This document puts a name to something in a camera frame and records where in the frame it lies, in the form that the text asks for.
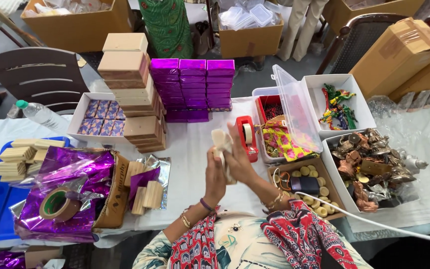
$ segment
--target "brown chair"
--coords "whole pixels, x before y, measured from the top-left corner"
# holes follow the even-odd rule
[[[0,83],[18,100],[36,102],[54,112],[74,110],[89,92],[74,52],[25,47],[0,53]]]
[[[330,74],[349,73],[388,26],[405,18],[407,17],[392,13],[370,13],[352,18],[340,29],[340,35],[331,45],[316,75],[324,73],[340,46],[343,47]]]

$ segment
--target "water bottle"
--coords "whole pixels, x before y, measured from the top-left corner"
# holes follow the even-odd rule
[[[22,109],[24,116],[33,122],[49,128],[58,135],[66,134],[69,121],[49,108],[39,103],[28,103],[24,100],[18,100],[16,106]]]

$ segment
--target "packing tape roll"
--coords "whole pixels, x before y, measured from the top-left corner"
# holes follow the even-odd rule
[[[243,133],[245,134],[245,144],[251,144],[253,139],[253,133],[251,131],[251,125],[250,124],[242,124],[243,127]]]
[[[50,192],[39,207],[39,215],[45,220],[65,222],[70,220],[81,208],[81,202],[65,197],[71,190],[68,187],[59,187]]]

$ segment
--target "gold bangle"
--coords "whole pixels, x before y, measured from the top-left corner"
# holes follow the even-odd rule
[[[275,206],[277,205],[277,204],[279,204],[282,200],[283,200],[283,196],[284,196],[285,194],[283,193],[283,192],[281,192],[280,191],[280,193],[279,193],[279,195],[275,198],[275,200],[272,202],[272,203],[270,203],[270,204],[264,204],[263,202],[262,202],[262,204],[268,209],[268,210],[270,210],[270,209],[273,209],[273,208],[275,208]]]
[[[180,214],[180,218],[182,219],[183,225],[185,225],[185,227],[187,227],[187,229],[192,229],[192,225],[187,220],[187,217],[185,217],[185,212],[182,212],[182,214]]]

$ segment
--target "green saree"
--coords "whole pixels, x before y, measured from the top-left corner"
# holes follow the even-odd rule
[[[190,59],[194,52],[183,0],[139,0],[158,58]]]

